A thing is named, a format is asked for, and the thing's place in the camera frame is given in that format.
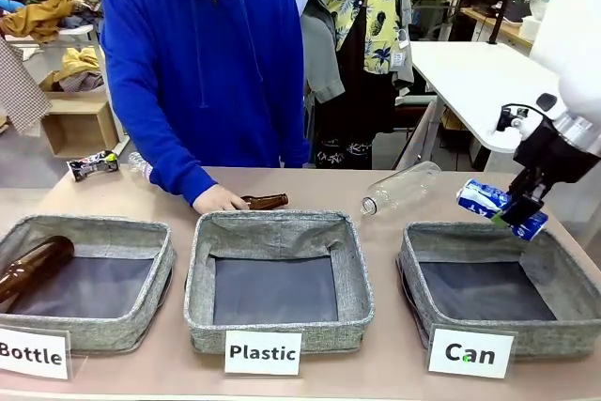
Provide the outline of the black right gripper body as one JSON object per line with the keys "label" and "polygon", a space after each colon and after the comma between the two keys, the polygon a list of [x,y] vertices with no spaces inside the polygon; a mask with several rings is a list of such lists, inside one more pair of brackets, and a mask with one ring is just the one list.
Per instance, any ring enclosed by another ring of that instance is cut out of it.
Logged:
{"label": "black right gripper body", "polygon": [[548,118],[519,144],[513,160],[523,169],[535,169],[536,185],[544,183],[548,190],[557,182],[578,182],[600,162],[598,156],[569,143]]}

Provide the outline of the person's right hand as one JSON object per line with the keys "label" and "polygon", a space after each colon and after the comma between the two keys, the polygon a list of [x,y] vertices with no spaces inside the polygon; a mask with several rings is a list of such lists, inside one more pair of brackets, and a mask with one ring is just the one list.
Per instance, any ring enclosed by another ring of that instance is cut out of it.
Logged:
{"label": "person's right hand", "polygon": [[200,215],[215,211],[246,210],[248,204],[220,184],[215,184],[199,194],[192,203]]}

